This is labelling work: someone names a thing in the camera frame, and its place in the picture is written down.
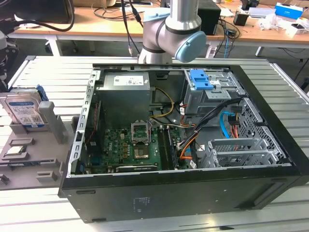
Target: black cable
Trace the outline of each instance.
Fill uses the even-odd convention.
[[[139,12],[135,9],[135,7],[132,4],[132,0],[129,0],[131,8],[132,8],[132,13],[134,14],[134,17],[136,19],[136,21],[141,25],[142,28],[144,28],[143,24],[141,23],[141,17]]]
[[[194,130],[199,130],[207,124],[211,119],[213,119],[215,116],[217,116],[221,110],[223,110],[225,107],[231,104],[239,103],[242,100],[242,98],[235,98],[231,100],[227,100],[219,105],[217,105],[214,109],[212,109],[209,113],[207,113],[205,116],[202,117],[202,119],[197,123]]]
[[[294,78],[294,82],[296,81],[296,79],[298,78],[298,76],[300,75],[301,71],[303,71],[304,67],[306,66],[306,64],[308,63],[309,58],[306,60],[306,62],[304,63],[304,65],[301,67],[301,69],[298,71],[296,77]]]
[[[301,52],[303,52],[304,50],[305,50],[305,48],[304,49],[302,49],[301,51],[291,51],[291,50],[289,50],[289,49],[287,49],[287,48],[284,48],[285,50],[287,50],[287,51],[289,51],[289,52],[292,52],[292,53],[301,53]]]
[[[192,161],[197,165],[197,168],[198,168],[199,164],[198,164],[198,157],[197,157],[197,149],[196,149],[195,140],[190,144],[190,151],[191,151]]]
[[[231,39],[232,40],[232,45],[230,46],[230,50],[228,51],[228,53],[227,53],[227,58],[229,57],[229,55],[230,55],[230,53],[231,53],[231,51],[234,49],[234,42],[235,42],[235,40],[241,35],[241,33],[240,33],[240,30],[236,27],[236,26],[234,26],[233,24],[231,24],[231,23],[229,23],[229,22],[227,22],[227,21],[225,21],[225,20],[223,20],[223,19],[219,19],[219,21],[220,22],[218,22],[218,25],[220,25],[222,28],[223,28],[223,30],[224,30],[224,38],[223,38],[223,40],[221,41],[221,43],[220,43],[220,45],[219,45],[219,47],[218,47],[218,49],[217,49],[217,51],[216,51],[216,53],[214,54],[214,56],[216,56],[218,53],[225,53],[225,52],[221,52],[220,51],[220,49],[221,49],[221,47],[222,47],[222,45],[223,45],[223,43],[224,43],[224,41],[225,41],[225,46],[224,46],[224,48],[229,48],[229,45],[228,44],[226,44],[226,37],[228,37],[229,39]],[[231,36],[230,34],[228,34],[227,33],[227,27],[226,27],[226,24],[230,24],[230,25],[232,25],[234,28],[236,28],[236,30],[237,30],[237,32],[236,32],[236,34],[235,34],[235,36]]]
[[[106,12],[104,12],[103,15],[99,15],[97,13],[97,11],[100,10],[100,9],[101,8],[97,8],[97,9],[93,10],[93,14],[96,17],[103,18],[103,19],[110,20],[110,21],[123,21],[123,16],[122,15],[121,16],[116,16],[116,17],[105,17],[104,15],[105,15]]]
[[[293,57],[293,58],[295,58],[295,59],[308,59],[308,58],[299,58],[299,57],[295,57],[295,56],[291,55],[290,53],[288,53],[288,52],[286,51],[286,48],[281,47],[281,48],[279,48],[279,49],[282,49],[286,54],[288,54],[290,57]]]
[[[132,43],[133,43],[134,46],[135,46],[135,49],[137,50],[138,54],[140,54],[140,51],[139,51],[139,49],[137,48],[135,42],[133,41],[133,39],[132,39],[132,37],[131,37],[131,35],[130,35],[130,33],[129,33],[129,29],[128,29],[128,27],[127,27],[126,10],[125,10],[125,2],[124,2],[124,0],[121,0],[121,8],[122,8],[122,15],[123,15],[123,18],[124,18],[124,24],[125,24],[126,33],[127,33],[127,35],[128,35],[128,38],[131,39]]]
[[[217,105],[215,108],[213,108],[209,113],[207,113],[205,116],[202,117],[202,119],[197,123],[197,125],[194,127],[194,132],[184,141],[182,141],[179,146],[183,146],[187,144],[187,142],[191,141],[202,129],[203,126],[205,126],[210,120],[212,120],[214,117],[216,117],[225,107],[231,104],[239,103],[243,98],[235,98],[231,100],[227,100],[219,105]]]
[[[61,31],[61,32],[66,32],[66,31],[70,30],[73,27],[74,22],[75,22],[75,13],[74,13],[74,6],[73,6],[73,3],[72,3],[72,0],[69,0],[68,2],[69,2],[70,10],[71,10],[71,13],[72,13],[72,17],[71,17],[71,21],[70,21],[69,27],[67,27],[65,29],[56,28],[56,27],[50,26],[50,25],[48,25],[46,23],[38,22],[36,20],[14,21],[13,22],[14,27],[18,27],[18,26],[20,26],[22,24],[26,24],[26,23],[32,23],[32,24],[40,25],[40,26],[43,26],[43,27],[46,27],[46,28],[50,28],[50,29],[53,29],[53,30],[57,30],[57,31]]]

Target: hard drive label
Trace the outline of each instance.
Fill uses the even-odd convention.
[[[26,127],[43,127],[44,122],[31,101],[10,102],[9,107],[20,123]]]

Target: green circuit board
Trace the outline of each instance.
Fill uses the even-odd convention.
[[[148,145],[133,145],[131,128],[105,130],[102,154],[90,157],[91,173],[114,172],[116,167],[129,165],[154,165],[159,171],[162,170],[157,130],[151,129]],[[178,129],[171,130],[170,134],[176,146],[181,139]],[[135,136],[145,137],[146,134],[140,131]]]

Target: black object on desk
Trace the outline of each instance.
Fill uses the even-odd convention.
[[[71,12],[68,0],[11,0],[0,8],[24,20],[40,22],[69,23]]]
[[[206,35],[214,35],[217,29],[221,9],[212,0],[200,0],[198,16],[202,19],[201,31]]]
[[[249,17],[248,14],[242,14],[242,13],[236,12],[233,23],[236,26],[245,26],[248,17]]]

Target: power supply label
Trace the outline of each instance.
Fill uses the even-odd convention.
[[[9,107],[15,117],[25,127],[43,127],[44,121],[36,111],[36,106],[31,101],[10,102]]]
[[[143,76],[116,76],[114,86],[143,86]]]

